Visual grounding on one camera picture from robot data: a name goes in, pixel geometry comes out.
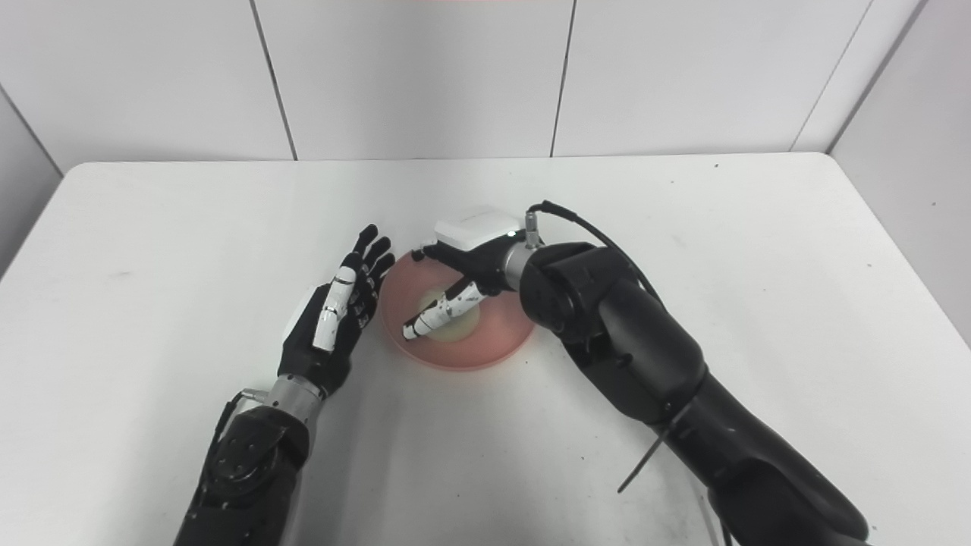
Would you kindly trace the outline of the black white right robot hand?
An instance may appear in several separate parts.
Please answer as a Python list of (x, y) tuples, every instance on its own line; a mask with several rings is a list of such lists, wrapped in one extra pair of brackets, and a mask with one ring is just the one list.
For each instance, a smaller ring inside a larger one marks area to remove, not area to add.
[(452, 215), (435, 224), (435, 239), (410, 252), (413, 262), (432, 259), (459, 273), (459, 280), (402, 326), (406, 340), (437, 331), (488, 297), (513, 290), (505, 273), (507, 254), (524, 241), (523, 222), (495, 207)]

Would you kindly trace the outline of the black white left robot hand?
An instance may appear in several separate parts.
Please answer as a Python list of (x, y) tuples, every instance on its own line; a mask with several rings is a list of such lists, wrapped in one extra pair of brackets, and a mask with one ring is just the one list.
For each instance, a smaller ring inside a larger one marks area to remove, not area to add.
[(282, 342), (278, 374), (311, 381), (328, 397), (342, 387), (362, 331), (375, 317), (379, 291), (395, 263), (391, 239), (375, 224), (361, 230), (332, 279), (313, 287)]

